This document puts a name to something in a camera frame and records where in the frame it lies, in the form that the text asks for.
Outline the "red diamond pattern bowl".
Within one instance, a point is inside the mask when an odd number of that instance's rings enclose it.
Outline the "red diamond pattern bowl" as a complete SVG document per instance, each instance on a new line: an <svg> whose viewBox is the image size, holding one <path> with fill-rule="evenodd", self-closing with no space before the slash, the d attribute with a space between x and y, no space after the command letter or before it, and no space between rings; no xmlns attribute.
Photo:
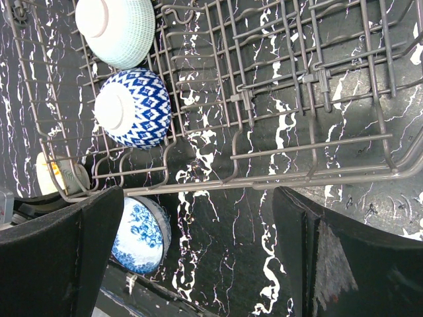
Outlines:
<svg viewBox="0 0 423 317"><path fill-rule="evenodd" d="M128 69L110 76L102 85L94 115L115 142L150 149L167 135L171 100L164 82L154 72Z"/></svg>

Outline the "green line pattern bowl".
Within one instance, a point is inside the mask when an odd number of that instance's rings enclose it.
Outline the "green line pattern bowl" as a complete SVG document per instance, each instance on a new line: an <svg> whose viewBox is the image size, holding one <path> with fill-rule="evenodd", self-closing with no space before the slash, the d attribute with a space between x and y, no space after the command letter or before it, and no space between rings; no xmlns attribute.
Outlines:
<svg viewBox="0 0 423 317"><path fill-rule="evenodd" d="M151 1L81 0L75 21L91 51L117 69L138 66L153 45L156 22Z"/></svg>

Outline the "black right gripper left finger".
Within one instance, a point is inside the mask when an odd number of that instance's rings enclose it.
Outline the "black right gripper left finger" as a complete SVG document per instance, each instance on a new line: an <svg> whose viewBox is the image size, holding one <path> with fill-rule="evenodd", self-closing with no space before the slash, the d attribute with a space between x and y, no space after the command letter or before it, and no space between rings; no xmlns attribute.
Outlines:
<svg viewBox="0 0 423 317"><path fill-rule="evenodd" d="M1 231L2 316L90 316L124 209L114 186Z"/></svg>

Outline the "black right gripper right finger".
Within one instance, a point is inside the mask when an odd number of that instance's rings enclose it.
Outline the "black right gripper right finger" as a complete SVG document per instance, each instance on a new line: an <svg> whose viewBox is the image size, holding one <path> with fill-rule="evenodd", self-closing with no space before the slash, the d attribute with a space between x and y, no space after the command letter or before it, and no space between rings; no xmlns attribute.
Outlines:
<svg viewBox="0 0 423 317"><path fill-rule="evenodd" d="M296 316L421 316L422 243L288 187L272 211Z"/></svg>

